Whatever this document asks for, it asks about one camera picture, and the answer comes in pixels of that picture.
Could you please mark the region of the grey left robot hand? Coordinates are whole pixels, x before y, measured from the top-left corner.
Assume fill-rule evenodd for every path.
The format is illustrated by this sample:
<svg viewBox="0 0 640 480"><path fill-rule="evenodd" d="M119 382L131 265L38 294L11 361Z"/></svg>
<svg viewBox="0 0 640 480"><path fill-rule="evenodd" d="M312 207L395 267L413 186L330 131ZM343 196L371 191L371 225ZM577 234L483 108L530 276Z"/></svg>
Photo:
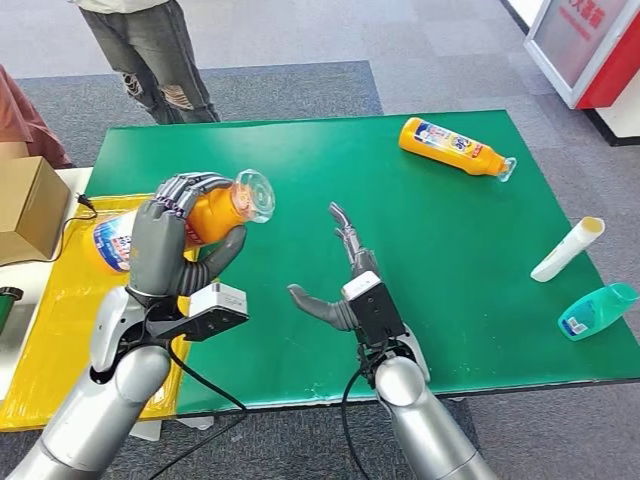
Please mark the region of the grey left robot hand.
<svg viewBox="0 0 640 480"><path fill-rule="evenodd" d="M147 304L154 298L190 296L204 288L232 263L244 247L244 225L230 229L208 256L190 261L186 248L186 219L204 194L232 185L217 172L188 172L160 184L135 216L129 254L127 290Z"/></svg>

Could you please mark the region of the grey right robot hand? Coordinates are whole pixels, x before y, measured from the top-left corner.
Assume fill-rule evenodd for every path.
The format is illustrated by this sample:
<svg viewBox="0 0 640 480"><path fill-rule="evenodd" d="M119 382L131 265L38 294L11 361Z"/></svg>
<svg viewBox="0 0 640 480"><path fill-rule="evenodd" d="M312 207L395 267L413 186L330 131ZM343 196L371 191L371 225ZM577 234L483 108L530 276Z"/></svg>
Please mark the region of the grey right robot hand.
<svg viewBox="0 0 640 480"><path fill-rule="evenodd" d="M344 246L351 267L352 279L367 271L380 276L373 251L361 244L357 231L344 209L336 202L331 202L328 210L337 224L335 233ZM321 300L309 295L297 284L288 285L287 289L292 301L300 310L328 323L337 330L355 331L359 327L358 321L346 300L337 302Z"/></svg>

